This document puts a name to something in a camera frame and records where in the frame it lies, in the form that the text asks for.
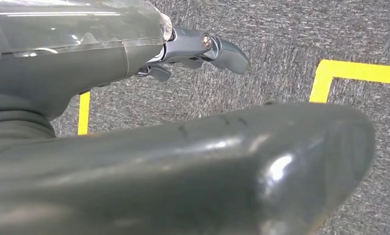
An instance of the transparent plastic cover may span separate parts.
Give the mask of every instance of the transparent plastic cover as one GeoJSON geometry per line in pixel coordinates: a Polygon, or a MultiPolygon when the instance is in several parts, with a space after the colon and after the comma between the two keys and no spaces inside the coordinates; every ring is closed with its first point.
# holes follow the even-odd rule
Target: transparent plastic cover
{"type": "Polygon", "coordinates": [[[158,45],[171,32],[141,0],[0,0],[0,56],[158,45]]]}

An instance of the gray carpet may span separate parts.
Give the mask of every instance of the gray carpet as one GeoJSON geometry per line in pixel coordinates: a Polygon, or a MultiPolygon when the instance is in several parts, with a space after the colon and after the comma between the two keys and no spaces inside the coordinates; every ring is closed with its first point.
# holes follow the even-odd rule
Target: gray carpet
{"type": "MultiPolygon", "coordinates": [[[[171,67],[167,83],[132,78],[94,89],[91,132],[187,120],[260,105],[308,101],[320,59],[390,65],[390,0],[154,0],[175,25],[238,44],[243,76],[171,67]]],[[[320,235],[390,235],[390,85],[335,79],[329,102],[360,108],[376,123],[377,159],[355,195],[320,235]]],[[[53,122],[75,135],[78,98],[53,122]]]]}

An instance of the yellow floor marking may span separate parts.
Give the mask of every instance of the yellow floor marking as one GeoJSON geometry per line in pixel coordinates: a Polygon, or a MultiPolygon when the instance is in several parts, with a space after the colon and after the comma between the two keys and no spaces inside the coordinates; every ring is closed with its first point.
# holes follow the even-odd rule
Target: yellow floor marking
{"type": "Polygon", "coordinates": [[[390,66],[322,60],[316,70],[310,102],[327,102],[334,77],[390,83],[390,66]]]}
{"type": "Polygon", "coordinates": [[[88,121],[90,116],[90,92],[79,97],[78,134],[88,134],[88,121]]]}

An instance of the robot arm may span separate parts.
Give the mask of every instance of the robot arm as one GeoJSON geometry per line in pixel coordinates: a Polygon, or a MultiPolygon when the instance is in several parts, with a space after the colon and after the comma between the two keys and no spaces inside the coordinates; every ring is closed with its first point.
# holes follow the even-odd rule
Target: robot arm
{"type": "Polygon", "coordinates": [[[371,121],[275,104],[55,138],[76,94],[164,63],[244,73],[247,57],[138,0],[0,0],[0,235],[306,235],[358,186],[371,121]]]}

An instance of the glossy plastic surface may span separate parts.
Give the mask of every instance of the glossy plastic surface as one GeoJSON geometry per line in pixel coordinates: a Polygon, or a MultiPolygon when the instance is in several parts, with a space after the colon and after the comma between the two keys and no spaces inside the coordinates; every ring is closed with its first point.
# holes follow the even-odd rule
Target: glossy plastic surface
{"type": "Polygon", "coordinates": [[[160,45],[171,30],[140,0],[0,0],[0,56],[160,45]]]}
{"type": "Polygon", "coordinates": [[[308,235],[375,149],[365,115],[327,104],[64,139],[37,119],[0,122],[0,235],[308,235]]]}

